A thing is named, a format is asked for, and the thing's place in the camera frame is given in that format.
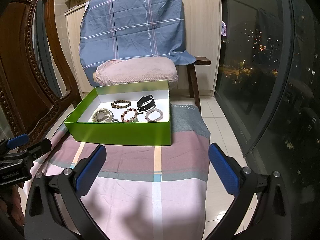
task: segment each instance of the wooden stool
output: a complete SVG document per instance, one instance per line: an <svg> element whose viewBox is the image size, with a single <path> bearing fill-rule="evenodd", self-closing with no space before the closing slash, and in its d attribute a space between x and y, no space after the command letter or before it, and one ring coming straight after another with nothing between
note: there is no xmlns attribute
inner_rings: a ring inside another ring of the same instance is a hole
<svg viewBox="0 0 320 240"><path fill-rule="evenodd" d="M211 60L208 60L206 57L195 57L195 58L196 58L196 62L187 65L189 93L190 93L190 98L195 99L196 106L198 107L199 112L201 113L200 96L199 96L195 65L211 65Z"/></svg>

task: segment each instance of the wooden chair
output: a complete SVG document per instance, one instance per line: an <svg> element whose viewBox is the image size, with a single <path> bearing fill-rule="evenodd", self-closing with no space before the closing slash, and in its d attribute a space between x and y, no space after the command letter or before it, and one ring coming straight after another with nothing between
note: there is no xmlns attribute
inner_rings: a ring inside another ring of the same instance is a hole
<svg viewBox="0 0 320 240"><path fill-rule="evenodd" d="M195 99L195 104L201 113L201 106L200 106L200 96L199 96L199 89L198 89L198 81L196 76L196 69L195 65L211 65L211 60L208 60L206 57L195 57L196 62L193 64L187 65L187 74L188 74L188 83L189 83L189 94L190 98Z"/></svg>
<svg viewBox="0 0 320 240"><path fill-rule="evenodd" d="M13 135L29 135L24 148L40 141L71 104L81 101L60 46L54 0L42 1L51 53L67 90L62 98L52 92L35 60L32 23L38 0L12 0L0 18L0 104Z"/></svg>

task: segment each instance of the black watch strap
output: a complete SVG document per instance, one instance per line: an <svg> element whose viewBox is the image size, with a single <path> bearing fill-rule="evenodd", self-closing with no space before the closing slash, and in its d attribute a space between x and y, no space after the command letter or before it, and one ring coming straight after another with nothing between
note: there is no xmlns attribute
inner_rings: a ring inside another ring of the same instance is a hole
<svg viewBox="0 0 320 240"><path fill-rule="evenodd" d="M153 99L153 96L148 95L146 97L140 98L140 100L137 102L137 107L138 107L138 114L142 114L156 107L156 103L155 103L155 100Z"/></svg>

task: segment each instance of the blue gripper pad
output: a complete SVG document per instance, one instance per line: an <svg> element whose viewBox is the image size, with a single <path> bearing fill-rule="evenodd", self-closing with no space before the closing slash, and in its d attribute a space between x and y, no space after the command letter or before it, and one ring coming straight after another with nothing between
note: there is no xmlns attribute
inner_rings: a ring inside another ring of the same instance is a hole
<svg viewBox="0 0 320 240"><path fill-rule="evenodd" d="M22 135L18 135L7 141L7 148L13 150L21 145L24 145L29 142L29 136L24 133Z"/></svg>
<svg viewBox="0 0 320 240"><path fill-rule="evenodd" d="M106 158L106 148L100 144L88 158L80 160L75 166L74 171L81 168L75 175L75 190L78 197L87 195Z"/></svg>
<svg viewBox="0 0 320 240"><path fill-rule="evenodd" d="M239 177L229 165L227 157L216 143L209 146L209 159L226 191L234 196L239 194Z"/></svg>

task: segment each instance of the cabinet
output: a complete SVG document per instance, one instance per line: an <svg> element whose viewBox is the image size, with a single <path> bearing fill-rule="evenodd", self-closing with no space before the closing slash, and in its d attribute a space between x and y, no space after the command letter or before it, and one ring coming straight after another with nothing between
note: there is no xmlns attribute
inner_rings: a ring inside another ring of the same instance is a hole
<svg viewBox="0 0 320 240"><path fill-rule="evenodd" d="M187 51L212 61L210 66L196 66L200 95L210 95L215 86L221 43L221 0L183 0ZM65 13L68 41L76 79L82 95L92 90L79 57L80 25L85 4ZM189 94L185 66L177 66L178 86L171 94Z"/></svg>

